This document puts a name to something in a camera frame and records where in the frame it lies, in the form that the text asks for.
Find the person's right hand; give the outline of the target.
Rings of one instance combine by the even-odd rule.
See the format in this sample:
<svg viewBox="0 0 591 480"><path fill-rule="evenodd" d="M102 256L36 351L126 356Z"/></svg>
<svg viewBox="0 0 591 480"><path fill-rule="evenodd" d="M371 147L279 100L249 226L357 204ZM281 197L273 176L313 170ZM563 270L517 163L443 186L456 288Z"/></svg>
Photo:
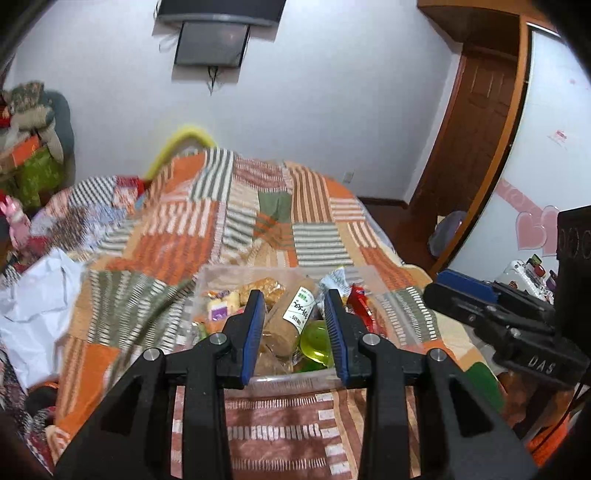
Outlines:
<svg viewBox="0 0 591 480"><path fill-rule="evenodd" d="M535 379L513 371L505 371L497 376L503 387L504 407L502 417L509 426L514 427L526 419L526 410L537 390L543 395L542 413L536 417L538 423L543 427L549 427L554 422L555 390L548 385L539 384Z"/></svg>

